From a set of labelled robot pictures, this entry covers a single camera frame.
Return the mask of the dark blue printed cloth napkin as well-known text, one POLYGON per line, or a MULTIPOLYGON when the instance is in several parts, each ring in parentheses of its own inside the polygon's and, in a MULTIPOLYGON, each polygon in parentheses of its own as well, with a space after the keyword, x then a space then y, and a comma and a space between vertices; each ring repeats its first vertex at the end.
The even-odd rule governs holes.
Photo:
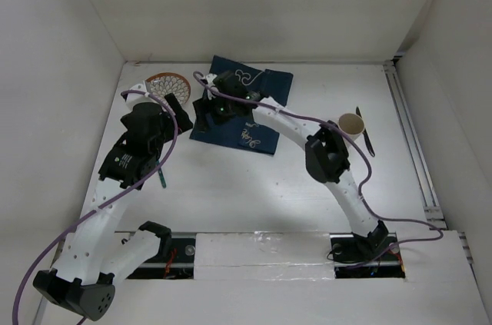
MULTIPOLYGON (((260 71, 215 55, 209 72, 219 75, 224 71, 234 72, 236 78, 240 79, 249 90, 269 95, 283 106, 287 104, 294 77, 292 73, 271 69, 260 71)), ((206 119, 210 129, 201 132, 195 128, 191 132, 190 139, 267 155, 273 155, 277 149, 279 133, 255 124, 249 117, 232 118, 225 124, 214 124, 209 114, 206 119)))

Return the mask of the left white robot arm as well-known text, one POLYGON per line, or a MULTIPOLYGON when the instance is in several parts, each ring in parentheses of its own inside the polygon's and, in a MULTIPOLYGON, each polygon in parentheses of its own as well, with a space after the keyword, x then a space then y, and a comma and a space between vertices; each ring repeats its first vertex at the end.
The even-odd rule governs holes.
POLYGON ((178 135, 193 124, 173 94, 159 99, 139 90, 123 95, 131 111, 121 118, 125 132, 107 153, 98 171, 91 203, 53 267, 40 270, 34 288, 49 302, 86 320, 100 320, 115 298, 115 287, 148 259, 171 253, 171 230, 146 221, 133 237, 111 250, 115 230, 136 201, 144 182, 171 154, 178 135))

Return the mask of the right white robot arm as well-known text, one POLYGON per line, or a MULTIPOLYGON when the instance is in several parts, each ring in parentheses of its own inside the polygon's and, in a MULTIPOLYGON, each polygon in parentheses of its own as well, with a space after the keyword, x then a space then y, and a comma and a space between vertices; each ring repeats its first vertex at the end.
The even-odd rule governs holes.
POLYGON ((317 182, 335 197, 346 215, 360 261, 376 260, 389 246, 388 229, 362 201, 349 162, 342 131, 332 121, 309 120, 294 114, 271 96, 248 90, 230 71, 203 75, 194 79, 204 87, 204 94, 193 102, 194 129, 208 132, 241 117, 270 128, 293 141, 304 151, 305 168, 317 182))

